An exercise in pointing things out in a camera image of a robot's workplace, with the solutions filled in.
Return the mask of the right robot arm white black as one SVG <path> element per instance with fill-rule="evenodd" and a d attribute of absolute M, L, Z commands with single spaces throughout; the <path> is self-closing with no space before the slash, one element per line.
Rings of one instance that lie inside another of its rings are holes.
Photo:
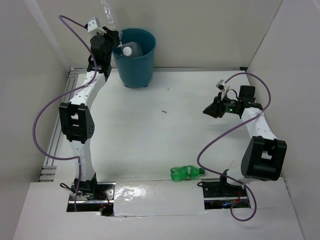
<path fill-rule="evenodd" d="M 230 89 L 222 85 L 213 103 L 203 110 L 215 119 L 225 113 L 240 117 L 247 128 L 250 142 L 237 168 L 226 169 L 219 178 L 218 190 L 230 196 L 236 186 L 255 181 L 277 181 L 281 175 L 287 143 L 279 140 L 271 131 L 263 114 L 263 107 L 256 102 L 255 87 L 242 85 L 236 99 L 227 96 Z"/>

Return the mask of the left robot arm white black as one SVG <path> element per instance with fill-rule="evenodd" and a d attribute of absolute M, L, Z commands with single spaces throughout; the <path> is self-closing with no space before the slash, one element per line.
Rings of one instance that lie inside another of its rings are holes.
<path fill-rule="evenodd" d="M 69 141 L 75 160 L 74 187 L 88 200 L 97 197 L 99 187 L 93 168 L 90 142 L 95 131 L 91 106 L 100 89 L 107 82 L 112 67 L 112 50 L 120 43 L 118 31 L 104 29 L 90 39 L 92 56 L 88 58 L 83 88 L 67 103 L 59 106 L 62 133 Z"/>

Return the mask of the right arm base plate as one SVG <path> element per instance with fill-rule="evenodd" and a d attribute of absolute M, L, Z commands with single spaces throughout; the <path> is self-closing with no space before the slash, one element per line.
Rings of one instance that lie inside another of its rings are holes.
<path fill-rule="evenodd" d="M 251 207 L 247 191 L 241 186 L 222 185 L 217 178 L 201 180 L 197 186 L 202 189 L 205 210 L 230 209 L 237 202 L 234 208 Z"/>

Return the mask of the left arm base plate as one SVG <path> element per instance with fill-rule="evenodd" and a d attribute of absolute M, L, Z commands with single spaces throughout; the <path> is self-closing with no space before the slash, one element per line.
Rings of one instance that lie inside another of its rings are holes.
<path fill-rule="evenodd" d="M 75 200 L 77 212 L 99 212 L 101 216 L 112 217 L 114 215 L 114 193 L 115 182 L 99 182 L 97 184 L 97 193 L 84 193 L 79 191 L 75 193 L 74 184 L 69 187 L 61 183 L 60 187 L 69 190 L 69 197 L 66 211 L 75 212 Z"/>

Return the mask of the clear bottle blue cap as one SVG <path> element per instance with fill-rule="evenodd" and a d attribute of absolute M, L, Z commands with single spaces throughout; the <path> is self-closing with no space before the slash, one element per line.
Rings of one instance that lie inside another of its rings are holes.
<path fill-rule="evenodd" d="M 107 27 L 111 31 L 122 31 L 119 18 L 111 0 L 100 0 L 103 14 L 106 17 Z"/>

